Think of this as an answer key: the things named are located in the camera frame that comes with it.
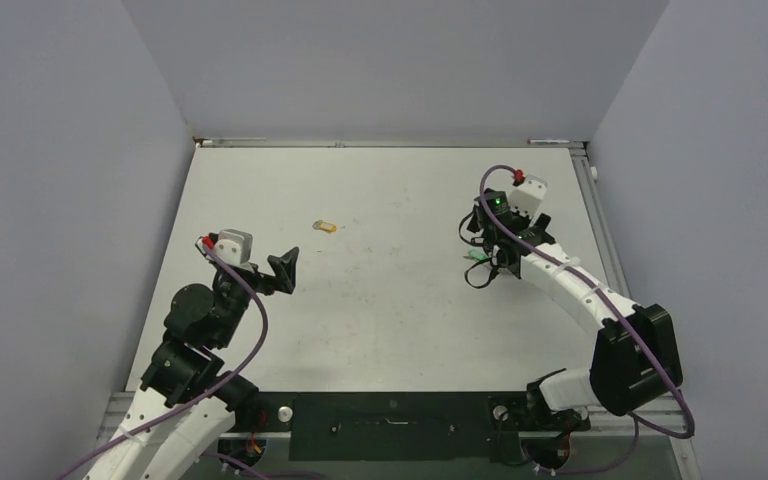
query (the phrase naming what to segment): metal knob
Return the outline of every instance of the metal knob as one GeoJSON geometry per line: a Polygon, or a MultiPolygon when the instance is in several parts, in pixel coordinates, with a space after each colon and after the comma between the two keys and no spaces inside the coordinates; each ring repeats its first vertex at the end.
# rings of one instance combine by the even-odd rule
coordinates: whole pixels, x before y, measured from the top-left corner
{"type": "Polygon", "coordinates": [[[289,422],[293,418],[293,409],[287,406],[283,406],[278,409],[278,420],[283,423],[289,422]]]}

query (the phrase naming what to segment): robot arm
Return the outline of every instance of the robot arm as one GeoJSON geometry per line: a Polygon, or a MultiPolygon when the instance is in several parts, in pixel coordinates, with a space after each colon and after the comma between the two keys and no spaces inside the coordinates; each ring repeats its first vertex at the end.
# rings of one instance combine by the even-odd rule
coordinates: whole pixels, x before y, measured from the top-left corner
{"type": "MultiPolygon", "coordinates": [[[[258,272],[257,265],[249,262],[251,245],[251,235],[223,230],[202,237],[196,248],[205,257],[206,249],[211,249],[258,293],[293,293],[298,247],[282,257],[268,257],[272,276],[258,272]]],[[[224,362],[212,350],[228,346],[251,298],[216,266],[212,289],[187,285],[173,297],[163,322],[166,332],[162,343],[152,354],[140,389],[113,440],[126,438],[99,456],[86,478],[176,480],[235,423],[256,421],[258,388],[242,376],[228,378],[233,372],[217,376],[224,362]],[[209,389],[215,392],[199,401],[209,389]],[[174,410],[192,402],[198,403],[175,414],[174,410]],[[163,416],[169,418],[134,432],[163,416]]]]}
{"type": "Polygon", "coordinates": [[[502,269],[526,280],[563,308],[596,344],[589,370],[559,371],[529,384],[530,403],[546,415],[602,406],[621,416],[668,392],[638,345],[614,320],[614,313],[599,298],[600,294],[628,320],[671,380],[680,385],[681,364],[669,314],[658,305],[643,308],[579,267],[579,259],[564,251],[547,232],[551,218],[536,214],[548,189],[546,182],[522,176],[521,172],[518,175],[511,192],[488,189],[484,196],[496,219],[534,251],[500,231],[476,199],[467,229],[477,234],[472,244],[480,245],[489,257],[488,282],[502,269]],[[548,261],[546,256],[560,264],[548,261]]]}

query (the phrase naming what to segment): cable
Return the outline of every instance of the cable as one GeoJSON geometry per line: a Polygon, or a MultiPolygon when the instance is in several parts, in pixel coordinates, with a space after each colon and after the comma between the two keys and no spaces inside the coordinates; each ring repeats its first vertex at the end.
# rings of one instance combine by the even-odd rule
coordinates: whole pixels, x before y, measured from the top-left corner
{"type": "MultiPolygon", "coordinates": [[[[501,442],[502,442],[502,424],[505,423],[505,416],[506,415],[507,414],[504,414],[504,415],[502,415],[501,418],[499,418],[499,427],[496,429],[496,445],[495,445],[495,447],[498,450],[501,450],[500,445],[501,445],[501,442]]],[[[506,461],[505,459],[502,458],[501,452],[499,452],[499,458],[501,459],[501,460],[499,460],[499,463],[501,463],[502,465],[504,465],[506,467],[523,467],[523,466],[528,465],[529,463],[532,462],[532,460],[530,458],[523,458],[522,460],[520,460],[518,462],[508,462],[508,461],[506,461]]]]}
{"type": "Polygon", "coordinates": [[[499,266],[493,265],[492,260],[493,260],[492,257],[487,257],[484,260],[479,260],[473,263],[471,267],[467,268],[466,271],[464,272],[464,280],[466,280],[466,284],[476,290],[480,290],[482,288],[487,287],[487,285],[490,285],[490,282],[492,282],[499,275],[499,266]],[[490,274],[487,275],[487,281],[482,283],[481,285],[475,285],[472,282],[470,282],[469,272],[471,272],[473,268],[479,265],[484,265],[485,263],[490,263],[490,274]]]}
{"type": "MultiPolygon", "coordinates": [[[[269,330],[269,319],[266,316],[266,307],[263,305],[263,301],[260,299],[260,297],[257,296],[257,293],[254,291],[254,289],[249,286],[248,283],[246,283],[245,280],[243,280],[240,275],[234,271],[233,268],[229,267],[225,262],[219,259],[219,257],[216,256],[215,253],[213,253],[213,250],[210,248],[205,248],[205,252],[207,255],[213,260],[216,265],[218,265],[222,270],[225,270],[225,272],[230,275],[234,280],[237,281],[237,283],[240,284],[241,287],[243,287],[243,290],[248,293],[249,297],[251,297],[252,300],[254,300],[254,303],[257,305],[257,309],[260,310],[260,316],[263,318],[263,329],[260,331],[260,337],[257,339],[257,343],[255,343],[254,347],[252,348],[251,352],[249,352],[248,356],[243,359],[243,361],[240,363],[240,365],[235,368],[230,375],[226,375],[225,378],[220,380],[216,383],[216,385],[208,388],[205,390],[204,393],[197,396],[196,398],[190,400],[189,402],[180,405],[178,407],[175,407],[174,409],[164,413],[163,415],[155,418],[154,420],[150,420],[139,427],[131,430],[128,432],[129,436],[137,435],[139,433],[142,433],[149,428],[158,425],[160,423],[165,422],[166,420],[169,420],[172,417],[175,417],[177,415],[180,415],[181,413],[186,412],[188,409],[199,403],[200,401],[204,400],[205,398],[213,395],[217,390],[222,388],[226,383],[230,382],[231,379],[237,376],[237,374],[240,373],[246,366],[251,363],[251,361],[254,359],[255,355],[260,351],[261,347],[263,347],[263,343],[266,341],[266,332],[269,330]]],[[[75,470],[81,468],[84,464],[92,460],[93,458],[101,455],[102,453],[110,450],[111,448],[115,447],[116,445],[119,445],[120,443],[127,440],[128,437],[125,435],[120,435],[119,437],[116,437],[109,442],[105,443],[104,445],[96,448],[92,452],[84,455],[81,457],[77,462],[75,462],[72,466],[67,468],[63,473],[61,473],[57,480],[64,480],[70,473],[74,472],[75,470]]]]}
{"type": "Polygon", "coordinates": [[[463,236],[463,226],[466,224],[466,221],[470,219],[474,215],[474,212],[469,212],[463,220],[461,220],[461,223],[458,224],[458,237],[460,237],[461,241],[465,244],[471,246],[471,247],[480,247],[481,244],[476,242],[475,239],[473,240],[467,240],[466,237],[463,236]]]}
{"type": "MultiPolygon", "coordinates": [[[[505,423],[505,416],[507,414],[503,415],[502,418],[499,419],[499,427],[496,429],[496,448],[499,448],[501,439],[502,439],[502,424],[505,423]]],[[[569,444],[569,437],[572,435],[572,432],[578,430],[578,427],[581,426],[584,421],[582,420],[581,416],[578,414],[575,414],[575,423],[567,423],[567,428],[565,430],[562,430],[560,433],[555,435],[552,440],[563,440],[566,439],[567,444],[569,444]]],[[[522,467],[525,465],[528,465],[529,463],[532,463],[534,460],[529,457],[523,457],[522,460],[518,462],[507,462],[505,460],[500,460],[499,463],[506,467],[522,467]]]]}
{"type": "MultiPolygon", "coordinates": [[[[546,473],[551,473],[552,475],[593,475],[596,473],[604,473],[608,470],[613,470],[620,465],[622,465],[626,460],[631,458],[631,455],[634,453],[634,450],[637,449],[637,441],[640,440],[640,423],[637,421],[636,418],[634,420],[634,437],[631,439],[631,445],[628,447],[628,450],[619,457],[617,457],[613,462],[603,465],[601,467],[596,468],[584,468],[580,470],[552,470],[545,467],[540,466],[539,464],[537,467],[535,467],[535,473],[536,471],[543,471],[546,473]]],[[[531,460],[531,456],[528,454],[528,447],[524,450],[525,458],[531,460]]]]}
{"type": "Polygon", "coordinates": [[[325,476],[321,473],[316,472],[308,472],[305,470],[289,470],[286,472],[274,472],[267,475],[264,475],[255,469],[251,468],[250,466],[246,465],[245,463],[237,460],[234,457],[229,457],[228,455],[223,455],[221,453],[212,453],[212,452],[204,452],[201,454],[202,457],[210,457],[210,458],[218,458],[222,460],[225,463],[229,463],[241,470],[243,470],[245,473],[243,475],[248,477],[257,477],[262,480],[269,480],[270,478],[287,478],[287,477],[305,477],[305,478],[324,478],[325,476]]]}
{"type": "MultiPolygon", "coordinates": [[[[496,228],[504,232],[505,235],[507,235],[509,238],[511,238],[521,247],[527,249],[529,252],[537,255],[538,257],[546,260],[547,262],[553,265],[556,265],[556,266],[561,265],[562,262],[557,258],[538,250],[534,246],[529,245],[528,243],[523,241],[521,238],[514,235],[514,233],[508,230],[507,227],[502,225],[502,222],[500,222],[499,219],[496,218],[496,215],[493,214],[493,211],[490,209],[490,205],[487,203],[487,198],[484,195],[484,189],[487,183],[487,179],[490,177],[490,174],[497,170],[506,170],[510,173],[514,173],[514,174],[516,173],[516,170],[514,170],[513,168],[507,165],[494,165],[484,173],[484,176],[481,177],[478,200],[481,203],[481,207],[484,208],[485,212],[487,212],[487,216],[490,217],[490,221],[492,221],[493,224],[496,225],[496,228]]],[[[687,402],[684,400],[684,396],[678,390],[678,387],[675,386],[675,383],[673,383],[672,379],[667,374],[666,370],[664,370],[664,367],[663,365],[661,365],[661,362],[659,362],[658,359],[655,358],[655,354],[652,353],[652,350],[649,348],[648,345],[646,345],[646,342],[643,341],[643,338],[640,336],[640,334],[637,333],[636,330],[634,330],[634,327],[632,327],[631,324],[628,322],[628,320],[626,320],[625,316],[623,316],[623,314],[620,313],[617,306],[614,305],[614,303],[608,298],[605,292],[603,292],[601,288],[597,288],[597,285],[592,280],[590,280],[590,278],[588,278],[587,275],[581,273],[581,271],[579,271],[577,268],[574,268],[574,267],[567,268],[567,271],[575,275],[579,280],[581,280],[588,287],[595,289],[596,295],[599,297],[599,300],[602,301],[602,303],[608,308],[608,310],[610,310],[611,313],[617,318],[617,321],[620,322],[623,328],[625,328],[628,334],[631,335],[631,338],[634,340],[634,343],[636,343],[637,346],[640,347],[640,351],[643,352],[643,355],[646,357],[647,360],[649,360],[649,363],[652,365],[652,368],[654,368],[655,371],[658,372],[658,376],[661,377],[661,380],[667,386],[667,389],[670,391],[673,397],[676,399],[676,402],[678,402],[679,407],[681,407],[682,413],[684,414],[685,421],[687,422],[687,431],[674,432],[660,425],[655,425],[649,420],[641,418],[639,415],[637,415],[634,412],[630,412],[629,416],[631,416],[631,418],[635,420],[635,425],[637,425],[637,422],[640,422],[643,425],[646,425],[647,427],[651,428],[652,430],[655,430],[656,432],[663,433],[664,435],[667,435],[673,438],[687,439],[692,437],[696,433],[696,421],[693,419],[693,414],[690,412],[690,406],[687,405],[687,402]]]]}

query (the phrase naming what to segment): small object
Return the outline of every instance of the small object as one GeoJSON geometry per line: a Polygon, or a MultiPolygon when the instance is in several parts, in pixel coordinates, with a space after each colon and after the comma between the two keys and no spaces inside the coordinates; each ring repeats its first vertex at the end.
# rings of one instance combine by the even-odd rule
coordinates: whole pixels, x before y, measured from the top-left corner
{"type": "Polygon", "coordinates": [[[496,407],[493,408],[493,418],[496,420],[505,420],[508,418],[508,407],[504,405],[496,405],[496,407]]]}
{"type": "Polygon", "coordinates": [[[283,406],[278,409],[278,420],[283,423],[287,423],[293,418],[293,409],[288,406],[283,406]]]}
{"type": "Polygon", "coordinates": [[[334,225],[333,223],[328,223],[324,220],[317,220],[313,222],[313,229],[322,230],[323,232],[328,232],[328,233],[334,233],[337,231],[337,225],[334,225]]]}
{"type": "Polygon", "coordinates": [[[482,260],[487,260],[488,257],[481,250],[478,250],[476,248],[470,248],[469,251],[466,252],[466,258],[470,260],[475,260],[476,262],[480,262],[482,260]]]}
{"type": "Polygon", "coordinates": [[[570,143],[570,141],[563,138],[539,138],[528,140],[529,145],[566,145],[567,143],[570,143]]]}

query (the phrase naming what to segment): white table surface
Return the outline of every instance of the white table surface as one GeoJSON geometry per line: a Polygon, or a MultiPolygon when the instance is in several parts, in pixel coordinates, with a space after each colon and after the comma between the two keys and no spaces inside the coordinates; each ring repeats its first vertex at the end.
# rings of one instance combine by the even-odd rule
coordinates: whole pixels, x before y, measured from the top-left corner
{"type": "MultiPolygon", "coordinates": [[[[264,298],[269,336],[243,371],[261,390],[515,390],[588,367],[592,340],[537,289],[510,275],[484,290],[464,283],[471,261],[457,224],[500,163],[548,182],[550,233],[604,278],[566,149],[196,150],[126,388],[139,386],[175,292],[210,285],[213,269],[193,242],[224,228],[254,235],[252,261],[267,272],[268,255],[301,248],[296,291],[264,298]],[[318,219],[339,230],[313,230],[318,219]]],[[[490,186],[507,182],[500,172],[490,186]]],[[[228,368],[260,326],[252,304],[219,351],[228,368]]]]}

